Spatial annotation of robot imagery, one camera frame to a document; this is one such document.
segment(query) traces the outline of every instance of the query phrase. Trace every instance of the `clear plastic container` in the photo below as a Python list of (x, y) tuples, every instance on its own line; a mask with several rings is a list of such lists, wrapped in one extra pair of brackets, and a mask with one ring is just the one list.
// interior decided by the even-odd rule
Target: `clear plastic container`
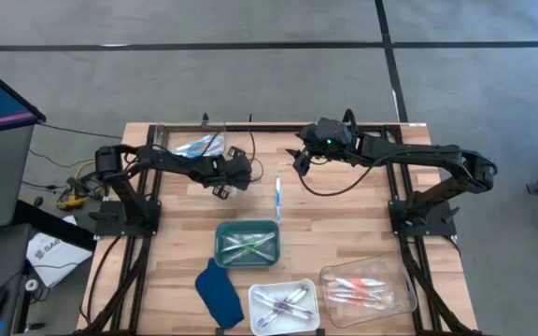
[(417, 309), (417, 295), (395, 253), (324, 267), (319, 279), (327, 313), (338, 328)]
[[(306, 288), (307, 292), (302, 297), (295, 298), (296, 291), (301, 288)], [(292, 310), (293, 314), (279, 312), (279, 309), (271, 308), (255, 298), (257, 289), (277, 301), (291, 298), (293, 301), (288, 300), (288, 302), (298, 307), (299, 310)], [(317, 290), (315, 284), (309, 279), (272, 285), (253, 285), (248, 290), (248, 306), (250, 308), (250, 330), (257, 336), (312, 331), (320, 325)], [(289, 309), (289, 307), (290, 304), (283, 304), (282, 310)], [(308, 318), (300, 318), (300, 312), (312, 314), (307, 314)]]

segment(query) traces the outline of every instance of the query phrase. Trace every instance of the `blue cloth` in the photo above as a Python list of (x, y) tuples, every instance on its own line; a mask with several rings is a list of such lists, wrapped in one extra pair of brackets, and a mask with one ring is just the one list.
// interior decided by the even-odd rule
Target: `blue cloth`
[(206, 270), (198, 275), (194, 286), (221, 329), (231, 329), (244, 319), (240, 299), (228, 273), (214, 259), (209, 260)]

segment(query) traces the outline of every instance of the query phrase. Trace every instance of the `plastic bin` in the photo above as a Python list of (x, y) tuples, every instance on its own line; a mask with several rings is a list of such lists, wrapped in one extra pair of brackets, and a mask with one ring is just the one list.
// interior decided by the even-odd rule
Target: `plastic bin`
[[(254, 245), (268, 234), (273, 238), (261, 245)], [(247, 247), (222, 252), (224, 248), (239, 242)], [(243, 256), (229, 260), (234, 254), (247, 249)], [(247, 220), (224, 222), (215, 231), (215, 262), (224, 268), (269, 267), (279, 260), (279, 227), (271, 220)]]
[[(266, 318), (274, 310), (271, 307), (258, 302), (252, 297), (252, 293), (254, 293), (255, 289), (260, 288), (272, 298), (276, 300), (283, 300), (286, 299), (293, 291), (302, 286), (308, 287), (309, 290), (295, 304), (313, 312), (310, 319), (303, 320), (298, 317), (282, 313), (275, 317), (275, 319), (266, 327), (261, 328), (257, 326), (259, 319)], [(248, 307), (250, 309), (250, 330), (257, 336), (312, 331), (316, 330), (320, 325), (317, 290), (315, 289), (315, 284), (309, 279), (271, 285), (253, 285), (248, 290)]]
[(327, 313), (338, 328), (417, 308), (408, 273), (394, 253), (327, 266), (319, 279)]

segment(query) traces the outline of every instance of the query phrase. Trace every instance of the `wooden tabletop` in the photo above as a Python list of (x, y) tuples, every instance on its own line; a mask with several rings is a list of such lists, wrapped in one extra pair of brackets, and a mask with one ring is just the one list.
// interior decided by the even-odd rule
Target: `wooden tabletop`
[[(408, 144), (429, 144), (425, 125), (401, 124), (403, 140)], [(129, 123), (123, 143), (144, 145), (148, 123)], [(201, 133), (170, 133), (168, 148), (177, 147), (201, 137)], [(283, 222), (281, 224), (281, 259), (267, 269), (232, 269), (229, 277), (240, 297), (245, 320), (227, 334), (250, 334), (248, 289), (253, 284), (272, 284), (299, 279), (313, 280), (318, 289), (321, 327), (327, 335), (408, 335), (414, 334), (410, 314), (396, 315), (339, 329), (327, 316), (322, 299), (319, 272), (324, 266), (337, 265), (399, 252), (397, 239), (391, 233), (387, 203), (390, 200), (385, 168), (375, 168), (350, 192), (336, 197), (317, 197), (304, 190), (291, 167), (286, 148), (301, 148), (302, 142), (292, 133), (254, 133), (256, 156), (262, 162), (262, 179), (246, 191), (237, 191), (226, 201), (203, 189), (186, 176), (164, 174), (160, 193), (163, 214), (158, 235), (152, 239), (147, 281), (142, 300), (138, 334), (214, 334), (217, 323), (194, 288), (194, 279), (213, 256), (215, 229), (223, 221), (235, 219), (275, 219), (275, 180), (281, 179)], [(248, 133), (228, 133), (228, 146), (251, 152)], [(253, 163), (253, 177), (260, 166)], [(413, 187), (428, 189), (437, 184), (438, 170), (409, 166)], [(402, 178), (395, 167), (400, 194)], [(333, 162), (313, 166), (305, 177), (317, 191), (336, 191), (350, 185), (364, 171)], [(91, 277), (112, 238), (99, 242), (93, 256)], [(109, 254), (97, 280), (92, 303), (96, 315), (107, 303), (118, 285), (125, 238)], [(473, 308), (462, 272), (460, 257), (454, 247), (438, 237), (425, 239), (434, 285), (456, 316), (469, 328), (476, 328)], [(424, 294), (418, 293), (425, 327), (428, 321)], [(122, 326), (127, 327), (132, 292), (126, 297)], [(86, 310), (86, 298), (83, 309)], [(78, 328), (84, 328), (81, 317)]]

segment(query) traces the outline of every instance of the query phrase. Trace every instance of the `black floor line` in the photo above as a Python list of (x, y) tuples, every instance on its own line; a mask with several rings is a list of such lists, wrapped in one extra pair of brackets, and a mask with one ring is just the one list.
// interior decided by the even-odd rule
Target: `black floor line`
[(1, 45), (0, 51), (164, 51), (164, 50), (255, 50), (255, 49), (375, 49), (381, 42), (292, 41), (234, 43), (157, 43), (106, 45)]
[(528, 49), (538, 48), (538, 41), (491, 42), (393, 42), (394, 49)]
[(489, 42), (384, 42), (373, 41), (277, 41), (218, 43), (151, 43), (104, 45), (0, 45), (0, 51), (180, 51), (180, 50), (263, 50), (263, 49), (533, 49), (538, 41)]
[(389, 35), (388, 18), (385, 14), (383, 0), (375, 0), (375, 6), (377, 9), (377, 17), (379, 18), (379, 28), (383, 38), (383, 50), (385, 51), (385, 59), (388, 65), (389, 82), (391, 83), (391, 89), (393, 90), (393, 100), (396, 108), (396, 114), (398, 115), (399, 122), (408, 122), (406, 104), (404, 103), (404, 94), (402, 93), (402, 83), (400, 82), (400, 75), (398, 74), (396, 58), (393, 54), (391, 37)]

